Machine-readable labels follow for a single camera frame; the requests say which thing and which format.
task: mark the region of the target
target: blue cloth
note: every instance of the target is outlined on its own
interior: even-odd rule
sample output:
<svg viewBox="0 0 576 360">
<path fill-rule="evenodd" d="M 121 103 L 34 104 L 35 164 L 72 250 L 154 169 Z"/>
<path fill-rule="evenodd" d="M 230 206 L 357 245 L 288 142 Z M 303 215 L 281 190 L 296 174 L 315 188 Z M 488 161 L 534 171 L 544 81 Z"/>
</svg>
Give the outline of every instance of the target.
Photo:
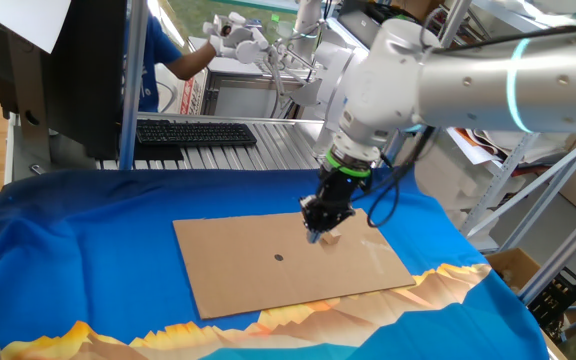
<svg viewBox="0 0 576 360">
<path fill-rule="evenodd" d="M 1 346 L 63 336 L 78 320 L 124 343 L 190 321 L 245 329 L 259 312 L 201 320 L 172 221 L 297 212 L 298 199 L 316 185 L 316 171 L 198 170 L 60 172 L 7 186 L 0 194 Z M 369 196 L 355 206 L 366 209 L 373 201 Z M 443 263 L 486 263 L 439 204 L 419 192 L 412 174 L 381 232 L 413 275 Z M 411 342 L 406 334 L 425 341 Z M 547 358 L 536 321 L 494 273 L 464 304 L 407 313 L 353 351 L 322 345 L 213 355 L 432 359 L 457 347 L 468 350 L 460 359 Z"/>
<path fill-rule="evenodd" d="M 155 78 L 155 65 L 160 63 L 169 64 L 180 57 L 181 52 L 164 34 L 159 21 L 152 14 L 148 14 L 139 111 L 158 111 L 159 91 L 157 90 L 157 79 Z"/>
</svg>

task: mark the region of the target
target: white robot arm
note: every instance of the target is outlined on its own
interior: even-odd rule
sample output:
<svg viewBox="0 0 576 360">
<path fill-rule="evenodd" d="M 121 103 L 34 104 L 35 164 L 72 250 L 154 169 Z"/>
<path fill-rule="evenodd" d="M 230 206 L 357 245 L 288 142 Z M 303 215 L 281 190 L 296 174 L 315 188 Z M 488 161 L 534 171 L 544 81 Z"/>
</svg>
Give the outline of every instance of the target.
<svg viewBox="0 0 576 360">
<path fill-rule="evenodd" d="M 437 39 L 425 30 L 422 46 L 420 34 L 419 25 L 386 21 L 349 75 L 321 184 L 300 201 L 310 242 L 354 214 L 351 195 L 395 129 L 576 133 L 576 31 L 454 50 L 432 48 Z"/>
</svg>

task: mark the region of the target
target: robotic hand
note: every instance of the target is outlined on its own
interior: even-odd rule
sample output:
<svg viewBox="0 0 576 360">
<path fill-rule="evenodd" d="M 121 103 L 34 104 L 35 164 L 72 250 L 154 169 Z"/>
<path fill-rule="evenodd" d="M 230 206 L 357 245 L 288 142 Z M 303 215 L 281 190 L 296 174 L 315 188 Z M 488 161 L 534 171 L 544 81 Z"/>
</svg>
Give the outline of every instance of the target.
<svg viewBox="0 0 576 360">
<path fill-rule="evenodd" d="M 228 17 L 215 15 L 212 23 L 204 23 L 204 33 L 210 35 L 210 44 L 217 56 L 250 64 L 260 52 L 268 49 L 268 40 L 257 28 L 247 28 L 246 19 L 236 12 Z"/>
</svg>

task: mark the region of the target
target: small hole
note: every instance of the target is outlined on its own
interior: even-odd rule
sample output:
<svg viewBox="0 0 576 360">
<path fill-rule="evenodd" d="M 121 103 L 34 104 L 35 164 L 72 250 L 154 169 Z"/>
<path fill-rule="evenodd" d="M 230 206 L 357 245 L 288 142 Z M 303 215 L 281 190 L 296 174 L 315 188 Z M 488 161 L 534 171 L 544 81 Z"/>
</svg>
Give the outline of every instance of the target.
<svg viewBox="0 0 576 360">
<path fill-rule="evenodd" d="M 34 126 L 39 126 L 39 120 L 37 120 L 37 118 L 35 118 L 32 113 L 30 112 L 30 110 L 26 111 L 26 120 Z"/>
</svg>

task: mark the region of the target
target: white sign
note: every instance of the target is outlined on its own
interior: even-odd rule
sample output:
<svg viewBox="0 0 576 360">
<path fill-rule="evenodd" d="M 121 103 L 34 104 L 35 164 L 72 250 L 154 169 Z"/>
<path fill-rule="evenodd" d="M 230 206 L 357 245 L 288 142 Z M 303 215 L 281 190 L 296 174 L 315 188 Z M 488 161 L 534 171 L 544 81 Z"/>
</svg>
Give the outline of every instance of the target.
<svg viewBox="0 0 576 360">
<path fill-rule="evenodd" d="M 57 43 L 71 0 L 0 0 L 0 23 L 47 53 Z"/>
</svg>

